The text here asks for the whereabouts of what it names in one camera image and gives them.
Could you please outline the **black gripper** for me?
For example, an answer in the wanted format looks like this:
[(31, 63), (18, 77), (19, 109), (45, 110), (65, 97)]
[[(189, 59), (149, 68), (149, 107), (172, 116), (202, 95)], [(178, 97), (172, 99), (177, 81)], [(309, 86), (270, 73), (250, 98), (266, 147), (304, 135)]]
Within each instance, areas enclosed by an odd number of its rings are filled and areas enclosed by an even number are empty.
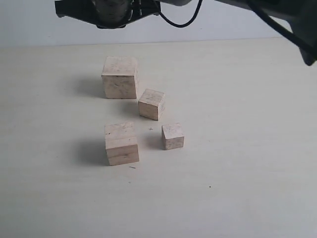
[(155, 0), (56, 0), (58, 17), (70, 17), (99, 29), (120, 29), (151, 15), (159, 15)]

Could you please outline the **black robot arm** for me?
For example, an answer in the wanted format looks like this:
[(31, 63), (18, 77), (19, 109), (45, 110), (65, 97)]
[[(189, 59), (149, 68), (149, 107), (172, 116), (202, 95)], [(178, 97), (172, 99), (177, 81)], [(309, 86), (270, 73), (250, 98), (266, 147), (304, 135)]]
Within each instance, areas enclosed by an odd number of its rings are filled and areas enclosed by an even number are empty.
[[(58, 17), (70, 17), (100, 29), (120, 29), (150, 15), (160, 16), (169, 25), (185, 28), (194, 22), (202, 1), (192, 18), (183, 24), (168, 19), (160, 0), (56, 0)], [(317, 2), (315, 0), (225, 0), (224, 4), (252, 11), (270, 28), (296, 45), (307, 66), (317, 60)]]

